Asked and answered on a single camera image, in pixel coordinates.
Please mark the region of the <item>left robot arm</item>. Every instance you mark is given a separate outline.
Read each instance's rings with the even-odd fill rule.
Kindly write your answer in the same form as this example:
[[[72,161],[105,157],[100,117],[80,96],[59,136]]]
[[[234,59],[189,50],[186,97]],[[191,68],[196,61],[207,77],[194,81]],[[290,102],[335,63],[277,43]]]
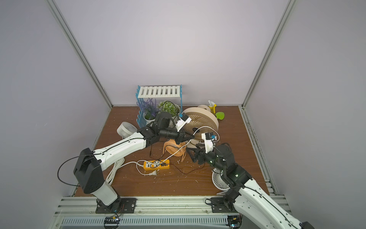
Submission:
[[[173,119],[168,112],[161,112],[155,121],[137,130],[131,136],[110,146],[91,150],[84,149],[77,159],[73,169],[79,187],[85,194],[92,194],[100,201],[99,206],[115,206],[120,204],[120,196],[105,180],[103,171],[118,160],[147,148],[157,142],[160,138],[172,139],[180,144],[194,138],[183,130],[183,127],[192,119],[185,113],[180,114],[175,127],[169,127]]]

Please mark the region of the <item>small white fan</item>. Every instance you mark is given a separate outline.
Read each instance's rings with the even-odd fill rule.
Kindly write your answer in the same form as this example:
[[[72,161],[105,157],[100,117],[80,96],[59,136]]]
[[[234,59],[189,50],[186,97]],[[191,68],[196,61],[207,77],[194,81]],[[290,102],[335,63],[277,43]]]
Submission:
[[[135,132],[137,132],[137,128],[129,122],[122,122],[117,128],[117,134],[123,139],[128,138]]]
[[[228,184],[226,184],[224,180],[221,178],[221,171],[218,169],[212,170],[212,182],[214,186],[221,191],[227,191],[230,189]]]

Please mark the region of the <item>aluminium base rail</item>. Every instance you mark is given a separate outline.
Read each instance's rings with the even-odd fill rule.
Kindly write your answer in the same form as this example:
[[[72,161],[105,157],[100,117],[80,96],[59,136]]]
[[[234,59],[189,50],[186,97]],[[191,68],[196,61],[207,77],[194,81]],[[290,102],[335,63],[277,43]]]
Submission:
[[[96,198],[64,197],[50,229],[231,228],[239,213],[218,204],[221,197],[127,197],[116,214],[97,213]]]

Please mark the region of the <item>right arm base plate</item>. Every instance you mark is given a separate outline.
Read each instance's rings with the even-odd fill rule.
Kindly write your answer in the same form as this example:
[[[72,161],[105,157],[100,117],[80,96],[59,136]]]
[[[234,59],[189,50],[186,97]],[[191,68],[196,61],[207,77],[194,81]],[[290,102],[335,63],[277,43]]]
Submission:
[[[205,204],[211,207],[212,213],[238,213],[223,197],[206,198]]]

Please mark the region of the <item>small white fan left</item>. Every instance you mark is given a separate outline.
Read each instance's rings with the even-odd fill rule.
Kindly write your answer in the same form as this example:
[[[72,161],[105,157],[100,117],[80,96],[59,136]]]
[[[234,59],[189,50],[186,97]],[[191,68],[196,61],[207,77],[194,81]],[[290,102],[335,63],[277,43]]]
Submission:
[[[123,139],[128,138],[135,132],[137,132],[137,128],[129,122],[122,122],[117,128],[117,134]]]

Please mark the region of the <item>small white fan right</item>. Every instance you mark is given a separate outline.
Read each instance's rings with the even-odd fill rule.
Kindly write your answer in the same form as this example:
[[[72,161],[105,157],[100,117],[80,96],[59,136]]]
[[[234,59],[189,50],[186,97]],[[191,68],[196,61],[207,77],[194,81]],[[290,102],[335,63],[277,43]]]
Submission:
[[[214,186],[221,191],[227,191],[230,189],[228,184],[226,184],[224,180],[221,178],[221,171],[218,169],[212,170],[212,182]]]

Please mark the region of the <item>green plant white pot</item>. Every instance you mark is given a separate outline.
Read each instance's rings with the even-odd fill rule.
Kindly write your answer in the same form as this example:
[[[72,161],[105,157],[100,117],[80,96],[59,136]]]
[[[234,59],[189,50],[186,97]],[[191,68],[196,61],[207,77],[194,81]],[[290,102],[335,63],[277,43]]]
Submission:
[[[158,108],[160,111],[168,112],[172,115],[172,120],[170,121],[169,127],[174,127],[181,111],[180,107],[171,101],[162,101],[159,103]]]

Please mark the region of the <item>large beige desk fan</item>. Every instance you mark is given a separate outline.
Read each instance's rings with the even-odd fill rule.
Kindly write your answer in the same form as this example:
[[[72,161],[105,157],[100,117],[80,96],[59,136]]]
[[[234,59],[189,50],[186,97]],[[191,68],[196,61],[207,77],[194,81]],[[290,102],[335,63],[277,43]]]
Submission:
[[[219,123],[214,114],[200,107],[190,107],[183,111],[183,114],[189,116],[191,121],[185,124],[183,129],[185,132],[194,136],[194,139],[187,145],[188,148],[196,148],[196,144],[203,144],[202,134],[214,133],[219,140],[218,135]]]

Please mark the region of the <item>small orange fan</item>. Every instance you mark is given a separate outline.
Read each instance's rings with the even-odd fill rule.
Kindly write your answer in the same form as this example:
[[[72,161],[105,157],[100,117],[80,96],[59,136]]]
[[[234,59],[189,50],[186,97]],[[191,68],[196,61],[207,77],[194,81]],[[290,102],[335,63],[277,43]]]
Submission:
[[[171,158],[172,156],[179,157],[183,162],[186,157],[186,147],[188,142],[183,142],[181,144],[177,144],[175,140],[170,139],[164,143],[163,152],[168,152],[170,156],[164,160]]]

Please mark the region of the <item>yellow power strip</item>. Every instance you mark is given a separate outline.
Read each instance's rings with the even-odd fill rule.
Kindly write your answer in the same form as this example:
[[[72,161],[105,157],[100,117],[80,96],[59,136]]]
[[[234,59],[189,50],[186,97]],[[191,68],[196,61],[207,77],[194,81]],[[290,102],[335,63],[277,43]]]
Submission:
[[[153,170],[163,170],[170,168],[170,161],[167,160],[149,160],[145,161],[143,164],[143,168],[145,171],[153,171]]]

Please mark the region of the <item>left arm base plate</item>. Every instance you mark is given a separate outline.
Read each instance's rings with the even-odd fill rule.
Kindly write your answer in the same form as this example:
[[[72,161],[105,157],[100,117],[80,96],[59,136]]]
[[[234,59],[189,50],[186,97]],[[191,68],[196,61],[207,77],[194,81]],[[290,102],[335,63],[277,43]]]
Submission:
[[[101,200],[97,199],[96,214],[129,214],[134,213],[137,198],[117,198],[111,205],[105,205]]]

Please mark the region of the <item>green round object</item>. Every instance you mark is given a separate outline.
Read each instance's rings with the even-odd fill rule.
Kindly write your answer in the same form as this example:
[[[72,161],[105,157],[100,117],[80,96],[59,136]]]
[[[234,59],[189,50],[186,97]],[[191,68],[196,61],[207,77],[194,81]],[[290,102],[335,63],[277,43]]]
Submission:
[[[217,112],[215,114],[216,118],[219,120],[223,120],[225,118],[225,113],[224,112]]]

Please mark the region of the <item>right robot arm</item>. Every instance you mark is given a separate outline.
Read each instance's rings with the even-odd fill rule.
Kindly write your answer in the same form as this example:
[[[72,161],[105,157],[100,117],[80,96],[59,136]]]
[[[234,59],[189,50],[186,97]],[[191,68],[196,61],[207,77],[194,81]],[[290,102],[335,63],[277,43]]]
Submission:
[[[219,170],[221,179],[229,186],[224,194],[227,210],[235,210],[260,229],[312,229],[300,222],[277,204],[243,167],[236,163],[228,144],[221,144],[206,152],[204,148],[188,148],[193,162],[207,163]]]

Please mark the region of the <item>blue white slatted shelf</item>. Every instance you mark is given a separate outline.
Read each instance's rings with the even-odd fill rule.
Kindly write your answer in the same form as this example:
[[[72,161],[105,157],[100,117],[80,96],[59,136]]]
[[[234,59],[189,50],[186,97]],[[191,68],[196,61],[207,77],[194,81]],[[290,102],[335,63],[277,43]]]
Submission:
[[[181,85],[138,86],[135,94],[140,108],[138,126],[152,122],[160,111],[171,113],[175,123],[182,113],[182,95]]]

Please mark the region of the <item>lavender plant white pot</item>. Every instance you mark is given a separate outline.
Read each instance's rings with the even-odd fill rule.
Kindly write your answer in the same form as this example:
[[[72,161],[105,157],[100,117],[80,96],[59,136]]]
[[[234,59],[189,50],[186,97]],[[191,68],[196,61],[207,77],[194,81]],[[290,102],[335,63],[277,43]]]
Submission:
[[[143,118],[146,123],[150,123],[155,120],[157,114],[159,113],[159,108],[157,106],[156,100],[148,98],[147,100],[139,99],[137,105],[143,113]]]

